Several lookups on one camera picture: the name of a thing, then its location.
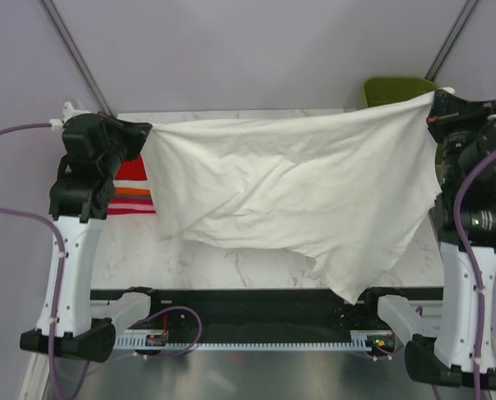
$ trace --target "marble table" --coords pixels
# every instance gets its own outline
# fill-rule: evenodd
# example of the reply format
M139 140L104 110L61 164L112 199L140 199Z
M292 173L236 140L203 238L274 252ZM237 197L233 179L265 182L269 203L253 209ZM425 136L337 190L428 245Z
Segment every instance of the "marble table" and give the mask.
M134 122L175 123L213 118L301 118L343 110L141 112L118 117ZM325 288L310 276L314 260L287 250L222 249L180 237L160 240L155 215L110 217L100 238L92 288L148 286L170 289ZM443 286L443 265L429 218L378 287Z

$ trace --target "wire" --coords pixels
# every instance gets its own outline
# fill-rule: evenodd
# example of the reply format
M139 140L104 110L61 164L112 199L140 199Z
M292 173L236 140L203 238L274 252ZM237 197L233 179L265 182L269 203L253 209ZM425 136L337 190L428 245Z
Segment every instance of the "wire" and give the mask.
M195 312L194 310L192 310L190 307L186 307L186 306L167 307L167 308L164 308L163 310L161 310L159 312L156 312L156 313L150 315L149 317L145 317L144 319L138 321L137 323L147 323L147 322L151 321L152 319L160 317L163 314L170 313L171 311L188 311L196 318L196 321L198 321L198 334L196 335L196 338L193 340L192 343L190 343L188 346L186 346L183 350L179 350L178 352L173 352L171 354L158 354L156 356L145 355L145 356L141 356L141 357L143 357L145 359L149 359L149 358L173 358L173 357L181 356L183 354L190 352L198 344L199 339L201 338L201 335L203 333L203 322L201 320L201 317L199 317L199 314L197 312Z
M52 126L51 123L31 123L28 125L17 125L16 127L8 127L6 129L0 130L0 136L16 131L22 131L27 129L38 129L38 128L50 128L51 126ZM53 301L50 312L50 318L52 322L49 325L49 335L48 335L48 359L49 359L49 370L51 371L50 379L51 379L51 384L53 386L53 390L55 391L55 394L59 400L66 400L58 384L58 380L56 377L57 366L55 364L55 328L57 324L57 315L58 315L58 299L60 298L61 286L63 283L64 260L65 260L64 255L66 254L63 235L60 233L60 231L53 222L51 222L49 219L41 215L35 214L34 212L18 211L18 210L13 210L11 208L0 207L0 213L6 215L13 215L15 217L29 218L39 223L42 223L45 226L47 226L49 229L51 229L53 235L57 239L58 251L62 256L58 259L57 276L55 278L55 288L53 289ZM73 400L74 398L77 397L79 391L81 390L81 387L83 386L84 379L87 376L87 370L89 364L90 364L89 362L85 364L83 368L83 372L81 373L81 377L78 380L78 385L76 386L72 396L68 397L68 400Z
M16 131L22 131L22 130L28 130L28 129L38 129L38 128L50 128L52 126L51 123L31 123L31 124L26 124L26 125L17 125L15 127L8 127L5 129L0 130L0 136L5 135L7 133L12 133ZM50 381L53 387L53 390L55 391L55 395L59 400L73 400L77 397L79 394L79 391L83 387L84 380L87 377L87 375L91 375L97 371L97 369L92 370L88 372L88 369L90 367L90 362L86 362L83 368L83 371L81 372L81 376L78 379L78 384L73 392L73 394L70 397L64 397L63 391L58 383L57 380L57 364L55 362L55 335L56 335L56 325L57 325L57 320L58 320L58 302L61 294L61 287L63 284L63 274L64 274L64 262L65 262L65 254L66 254L66 248L64 246L64 240L63 240L63 235L61 232L58 230L57 226L47 219L46 217L43 217L42 215L35 214L34 212L26 212L26 211L19 211L19 210L13 210L11 208L5 208L5 207L0 207L0 213L5 214L5 215L12 215L14 217L23 217L23 218L28 218L32 219L33 221L37 221L39 223L42 223L43 225L47 226L52 232L53 236L56 238L56 242L58 245L58 251L60 254L60 257L58 259L58 265L57 265L57 275L55 277L55 286L53 289L53 300L52 300L52 306L51 306L51 311L50 311L50 318L51 318L51 323L49 325L49 334L48 334L48 360L49 360L49 370L50 370ZM199 338L201 337L202 331L203 331L203 323L201 321L201 318L199 315L192 310L189 307L184 307L184 306L173 306L173 307L168 307L160 312L156 312L150 317L145 318L143 321L149 321L151 319L154 319L160 315L163 315L164 313L167 313L169 311L174 311L174 310L183 310L183 311L188 311L194 317L198 320L198 335L194 339L194 341L181 350L180 352L176 352L174 354L169 354L165 355L162 357L155 356L153 358L171 358L171 357L176 357L180 356L184 353L188 353L192 348L196 345L196 343L199 341Z
M475 343L473 350L473 398L479 400L481 398L481 376L479 371L479 360L481 358L481 347L483 346L483 331L484 331L484 294L483 294L483 277L481 276L481 269L479 268L478 260L472 250L472 245L468 240L468 236L463 228L463 222L461 219L461 205L463 203L463 198L466 192L472 185L475 178L491 163L496 160L496 149L491 152L487 157L485 157L481 162L468 174L468 176L463 180L461 187L455 196L455 203L453 205L453 219L455 221L455 227L457 228L457 233L460 236L461 243L464 246L464 250L468 254L470 263L472 264L473 275L475 276L476 288L478 292L478 321L477 321L477 332L475 334Z
M393 352L389 352L389 351L381 348L380 346L375 346L375 348L377 348L381 353L385 353L385 354L387 354L389 356L393 356L396 353L395 350Z
M434 398L436 400L442 400L442 398L440 397L440 392L438 391L438 387L431 385L431 388L433 389Z

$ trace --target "white cloth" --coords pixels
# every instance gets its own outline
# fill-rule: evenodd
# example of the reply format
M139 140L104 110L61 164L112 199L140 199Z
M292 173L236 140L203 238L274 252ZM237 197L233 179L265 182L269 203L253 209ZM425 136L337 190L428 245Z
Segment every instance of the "white cloth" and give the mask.
M425 124L432 100L156 126L143 162L161 238L302 253L355 303L403 255L440 192Z

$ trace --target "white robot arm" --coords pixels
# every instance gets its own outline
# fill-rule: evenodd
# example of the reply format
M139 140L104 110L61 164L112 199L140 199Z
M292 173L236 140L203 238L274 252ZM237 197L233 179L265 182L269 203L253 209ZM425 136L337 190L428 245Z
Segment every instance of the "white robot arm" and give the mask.
M49 213L66 251L61 254L53 237L43 309L36 327L20 337L21 349L48 352L54 298L59 299L54 333L58 357L104 362L117 333L149 314L151 298L143 290L129 290L116 302L95 308L93 314L90 286L98 239L114 194L113 178L123 161L137 158L151 128L148 123L124 122L75 110L70 102L65 103L63 142L67 154L49 193ZM64 274L58 282L60 258L64 258Z
M427 120L431 135L444 145L442 193L433 212L444 266L438 335L404 297L378 301L379 317L406 345L407 372L417 382L496 390L491 343L496 119L489 121L494 114L496 101L469 102L438 90Z

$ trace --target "striped cloth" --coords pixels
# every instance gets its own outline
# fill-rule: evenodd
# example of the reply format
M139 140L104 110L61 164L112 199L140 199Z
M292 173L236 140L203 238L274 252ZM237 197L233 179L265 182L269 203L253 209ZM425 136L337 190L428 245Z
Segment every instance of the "striped cloth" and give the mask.
M116 192L108 204L108 215L155 214L142 159L124 162L114 179Z

